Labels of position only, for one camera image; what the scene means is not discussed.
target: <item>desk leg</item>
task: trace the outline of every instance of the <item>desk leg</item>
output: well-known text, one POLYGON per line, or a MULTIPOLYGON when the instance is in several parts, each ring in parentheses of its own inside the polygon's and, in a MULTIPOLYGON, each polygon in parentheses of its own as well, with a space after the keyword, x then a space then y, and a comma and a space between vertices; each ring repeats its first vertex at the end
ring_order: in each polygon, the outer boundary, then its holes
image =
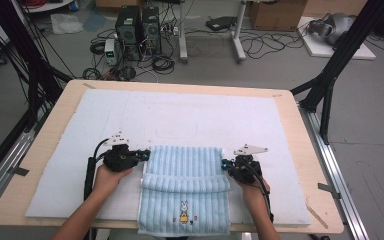
POLYGON ((185 0, 180 1, 180 26, 179 26, 179 50, 180 61, 183 64, 188 63, 188 50, 186 48, 186 35, 185 35, 185 20, 186 16, 183 16, 183 5, 185 0))
POLYGON ((242 48, 241 41, 239 40, 239 34, 241 33, 242 20, 244 19, 246 9, 246 1, 241 1, 239 5, 238 20, 236 22, 236 31, 232 32, 232 39, 235 45, 236 52, 238 53, 238 63, 245 61, 246 56, 244 49, 242 48))

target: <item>computer tower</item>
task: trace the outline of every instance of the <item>computer tower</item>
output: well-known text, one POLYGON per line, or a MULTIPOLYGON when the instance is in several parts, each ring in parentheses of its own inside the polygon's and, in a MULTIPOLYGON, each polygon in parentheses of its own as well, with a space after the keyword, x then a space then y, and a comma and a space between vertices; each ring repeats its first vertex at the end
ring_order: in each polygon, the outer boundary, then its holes
POLYGON ((144 40, 139 6, 122 6, 115 23, 122 55, 127 60, 140 60, 140 44, 144 40))
POLYGON ((158 7, 146 7, 142 11, 142 24, 145 30, 147 54, 161 54, 161 34, 158 7))

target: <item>human arm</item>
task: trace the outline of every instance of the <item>human arm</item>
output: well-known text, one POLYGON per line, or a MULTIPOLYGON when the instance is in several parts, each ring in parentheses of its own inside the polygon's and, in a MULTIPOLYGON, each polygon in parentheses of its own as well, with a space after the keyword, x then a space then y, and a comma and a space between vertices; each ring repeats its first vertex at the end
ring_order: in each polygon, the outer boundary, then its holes
MULTIPOLYGON (((268 191, 270 186, 263 179, 264 185, 268 191)), ((267 207, 260 187, 255 185, 247 185, 239 183, 242 188, 243 199, 252 216, 254 225, 257 228, 259 240, 278 240, 279 234, 276 232, 267 213, 267 207)))
POLYGON ((105 165, 98 167, 93 191, 89 197, 76 209, 54 234, 52 240, 83 239, 102 205, 115 191, 121 178, 132 172, 127 169, 122 172, 112 172, 105 165))

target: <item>black metal frame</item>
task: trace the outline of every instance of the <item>black metal frame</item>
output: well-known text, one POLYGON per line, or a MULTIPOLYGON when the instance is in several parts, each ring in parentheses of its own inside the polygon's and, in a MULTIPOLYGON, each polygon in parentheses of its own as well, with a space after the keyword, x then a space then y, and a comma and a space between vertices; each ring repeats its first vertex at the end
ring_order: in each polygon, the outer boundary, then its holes
POLYGON ((12 63, 18 77, 29 85, 29 108, 0 145, 1 163, 19 135, 24 130, 29 131, 37 123, 37 113, 41 106, 46 102, 55 104, 58 100, 62 88, 57 79, 68 82, 73 78, 51 66, 46 57, 42 56, 18 17, 12 1, 0 0, 0 26, 15 46, 25 66, 12 58, 1 39, 0 47, 12 63))
POLYGON ((297 95, 310 89, 305 99, 299 102, 309 112, 316 112, 317 105, 324 99, 320 135, 325 144, 329 144, 327 134, 335 82, 383 15, 384 0, 368 0, 323 71, 314 79, 291 90, 293 95, 297 95))

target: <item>light blue towel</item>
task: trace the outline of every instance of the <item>light blue towel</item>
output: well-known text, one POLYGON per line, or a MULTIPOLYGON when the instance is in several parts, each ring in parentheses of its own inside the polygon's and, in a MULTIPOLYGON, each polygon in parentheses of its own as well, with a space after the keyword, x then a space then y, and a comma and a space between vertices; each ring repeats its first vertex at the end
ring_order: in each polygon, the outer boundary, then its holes
POLYGON ((152 147, 142 181, 139 233, 228 235, 230 185, 221 159, 220 148, 152 147))

